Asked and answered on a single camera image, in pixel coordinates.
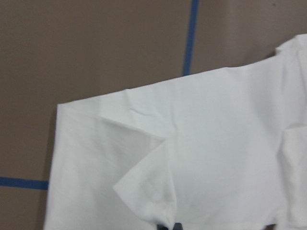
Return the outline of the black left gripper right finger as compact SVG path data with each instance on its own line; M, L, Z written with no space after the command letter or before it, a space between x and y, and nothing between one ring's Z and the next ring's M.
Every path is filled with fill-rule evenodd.
M182 224L181 223L175 223L173 230L182 230Z

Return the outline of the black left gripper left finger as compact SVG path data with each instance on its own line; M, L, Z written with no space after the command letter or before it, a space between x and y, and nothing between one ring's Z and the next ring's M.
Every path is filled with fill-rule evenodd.
M162 224L157 224L157 230L168 230L168 228Z

